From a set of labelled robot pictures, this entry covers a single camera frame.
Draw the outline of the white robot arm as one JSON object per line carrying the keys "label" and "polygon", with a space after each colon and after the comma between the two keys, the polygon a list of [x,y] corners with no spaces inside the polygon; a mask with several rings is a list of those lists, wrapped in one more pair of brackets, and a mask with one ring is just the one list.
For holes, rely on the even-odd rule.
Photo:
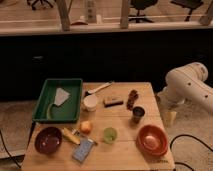
{"label": "white robot arm", "polygon": [[174,123],[177,114],[175,108],[186,99],[197,103],[213,115],[213,88],[205,84],[207,78],[208,70],[200,62],[174,68],[166,74],[166,86],[157,94],[165,126]]}

